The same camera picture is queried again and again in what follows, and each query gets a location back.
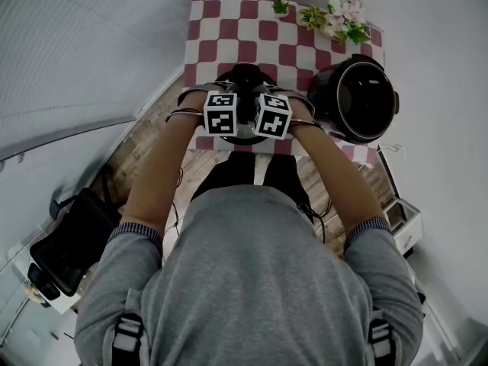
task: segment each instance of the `wooden floor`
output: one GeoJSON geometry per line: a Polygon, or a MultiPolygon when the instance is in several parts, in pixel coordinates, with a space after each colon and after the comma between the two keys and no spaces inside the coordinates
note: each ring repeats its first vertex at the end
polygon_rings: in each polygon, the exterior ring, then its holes
{"type": "MultiPolygon", "coordinates": [[[[179,79],[161,96],[146,112],[144,118],[136,124],[130,135],[122,142],[108,161],[108,165],[113,169],[113,181],[110,183],[110,189],[116,200],[127,198],[144,156],[151,149],[159,131],[165,126],[166,116],[176,107],[176,99],[181,93],[182,83],[183,80],[179,79]]],[[[205,179],[213,166],[226,160],[228,155],[229,153],[227,152],[211,150],[187,151],[182,164],[184,170],[183,181],[175,195],[175,206],[180,220],[184,217],[190,199],[198,185],[205,179]]],[[[270,155],[257,156],[255,184],[262,183],[270,158],[270,155]]],[[[297,165],[298,175],[303,187],[310,196],[312,208],[321,214],[326,209],[329,196],[323,187],[319,173],[308,157],[299,158],[297,165]]],[[[381,162],[377,161],[371,170],[362,167],[361,172],[373,188],[382,206],[386,206],[394,193],[381,162]]],[[[338,256],[342,256],[345,234],[334,208],[323,220],[326,223],[327,246],[338,256]]],[[[177,237],[175,230],[171,228],[174,223],[175,213],[171,212],[167,223],[168,232],[163,243],[165,257],[171,252],[177,237]]],[[[320,222],[316,220],[315,225],[317,238],[322,239],[320,222]]]]}

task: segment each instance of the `potted plant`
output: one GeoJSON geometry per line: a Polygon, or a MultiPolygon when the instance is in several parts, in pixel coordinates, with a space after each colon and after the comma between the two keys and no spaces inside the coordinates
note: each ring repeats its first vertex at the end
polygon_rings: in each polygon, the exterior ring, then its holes
{"type": "Polygon", "coordinates": [[[347,40],[354,43],[370,40],[360,0],[329,0],[325,18],[326,23],[320,27],[320,31],[326,37],[340,43],[347,40]]]}
{"type": "Polygon", "coordinates": [[[273,11],[277,18],[284,18],[288,15],[289,2],[284,2],[283,0],[273,1],[273,11]]]}
{"type": "Polygon", "coordinates": [[[300,9],[299,12],[302,15],[300,21],[306,23],[309,30],[321,28],[326,24],[326,17],[318,7],[312,5],[309,8],[300,9]]]}

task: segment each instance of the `table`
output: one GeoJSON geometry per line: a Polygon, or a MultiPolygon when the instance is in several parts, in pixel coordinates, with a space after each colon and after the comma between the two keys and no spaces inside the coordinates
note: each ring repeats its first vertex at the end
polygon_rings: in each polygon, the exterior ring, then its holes
{"type": "MultiPolygon", "coordinates": [[[[318,30],[307,30],[298,13],[306,6],[290,3],[289,15],[276,18],[270,0],[193,0],[185,51],[185,87],[211,82],[236,63],[254,63],[280,87],[306,94],[318,71],[354,53],[370,56],[384,66],[381,29],[370,24],[370,41],[340,44],[318,30]]],[[[332,130],[327,122],[321,124],[325,131],[332,130]]],[[[376,142],[355,145],[332,139],[353,162],[373,166],[376,142]]],[[[203,127],[196,129],[188,148],[308,156],[292,136],[240,146],[206,136],[203,127]]]]}

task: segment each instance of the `white cube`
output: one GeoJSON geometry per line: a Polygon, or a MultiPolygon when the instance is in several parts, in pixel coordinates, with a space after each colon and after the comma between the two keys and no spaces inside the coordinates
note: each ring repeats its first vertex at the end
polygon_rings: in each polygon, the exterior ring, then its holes
{"type": "Polygon", "coordinates": [[[256,104],[254,134],[283,140],[291,119],[288,96],[260,94],[256,104]]]}
{"type": "Polygon", "coordinates": [[[209,91],[204,119],[208,136],[237,136],[237,94],[209,91]]]}

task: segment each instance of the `strap buckle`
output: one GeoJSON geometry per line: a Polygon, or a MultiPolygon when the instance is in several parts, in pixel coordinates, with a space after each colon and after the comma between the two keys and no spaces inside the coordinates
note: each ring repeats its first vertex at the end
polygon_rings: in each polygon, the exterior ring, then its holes
{"type": "Polygon", "coordinates": [[[124,314],[115,326],[112,348],[125,352],[138,352],[143,335],[143,320],[135,313],[124,314]]]}
{"type": "Polygon", "coordinates": [[[369,326],[369,342],[376,359],[393,354],[395,350],[390,324],[383,319],[373,320],[369,326]]]}

